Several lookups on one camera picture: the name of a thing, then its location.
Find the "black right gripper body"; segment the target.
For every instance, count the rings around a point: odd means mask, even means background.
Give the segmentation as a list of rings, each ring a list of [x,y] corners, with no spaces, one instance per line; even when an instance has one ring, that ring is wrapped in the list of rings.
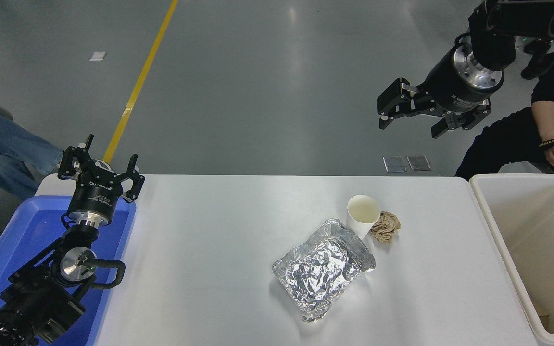
[[[493,71],[471,46],[453,46],[418,87],[446,111],[468,112],[493,94]]]

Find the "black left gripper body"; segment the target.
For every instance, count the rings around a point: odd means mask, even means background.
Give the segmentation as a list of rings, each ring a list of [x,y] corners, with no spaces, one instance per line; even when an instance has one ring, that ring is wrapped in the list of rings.
[[[92,213],[102,219],[112,219],[123,188],[116,180],[114,171],[94,166],[76,178],[76,188],[67,210],[70,219],[79,219],[80,214]]]

